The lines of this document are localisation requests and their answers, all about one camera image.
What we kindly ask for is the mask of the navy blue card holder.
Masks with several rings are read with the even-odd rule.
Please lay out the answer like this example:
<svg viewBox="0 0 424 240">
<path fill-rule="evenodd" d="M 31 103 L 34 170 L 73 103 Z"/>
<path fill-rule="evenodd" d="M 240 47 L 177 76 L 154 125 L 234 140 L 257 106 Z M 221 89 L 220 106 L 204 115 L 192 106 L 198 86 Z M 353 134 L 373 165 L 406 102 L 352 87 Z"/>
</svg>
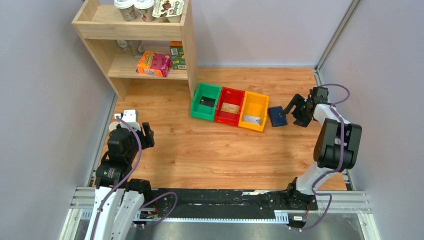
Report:
<svg viewBox="0 0 424 240">
<path fill-rule="evenodd" d="M 288 124 L 284 109 L 282 106 L 273 106 L 267 109 L 268 117 L 272 127 L 282 127 Z"/>
</svg>

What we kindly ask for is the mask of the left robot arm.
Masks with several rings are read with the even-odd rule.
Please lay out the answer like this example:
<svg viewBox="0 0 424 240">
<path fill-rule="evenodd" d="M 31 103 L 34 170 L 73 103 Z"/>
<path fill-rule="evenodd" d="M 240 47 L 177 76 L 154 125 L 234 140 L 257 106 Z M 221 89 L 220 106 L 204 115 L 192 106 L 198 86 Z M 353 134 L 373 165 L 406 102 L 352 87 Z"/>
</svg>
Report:
<svg viewBox="0 0 424 240">
<path fill-rule="evenodd" d="M 112 126 L 107 151 L 95 171 L 87 240 L 124 240 L 139 207 L 148 207 L 153 201 L 150 182 L 129 176 L 141 151 L 154 147 L 154 132 L 147 122 L 132 128 L 117 122 Z"/>
</svg>

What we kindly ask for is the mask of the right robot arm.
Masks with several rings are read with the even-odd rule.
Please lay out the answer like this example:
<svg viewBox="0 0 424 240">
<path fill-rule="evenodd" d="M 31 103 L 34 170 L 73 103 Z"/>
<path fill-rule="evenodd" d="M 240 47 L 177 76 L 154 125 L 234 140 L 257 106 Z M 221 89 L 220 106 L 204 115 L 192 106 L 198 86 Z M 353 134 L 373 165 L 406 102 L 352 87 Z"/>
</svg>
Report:
<svg viewBox="0 0 424 240">
<path fill-rule="evenodd" d="M 306 209 L 323 183 L 336 173 L 352 169 L 357 161 L 363 128 L 345 119 L 336 108 L 350 97 L 350 91 L 342 100 L 330 103 L 328 87 L 314 86 L 306 97 L 295 94 L 283 110 L 285 115 L 293 115 L 296 126 L 306 128 L 311 121 L 321 125 L 313 163 L 287 186 L 284 203 L 290 209 Z"/>
</svg>

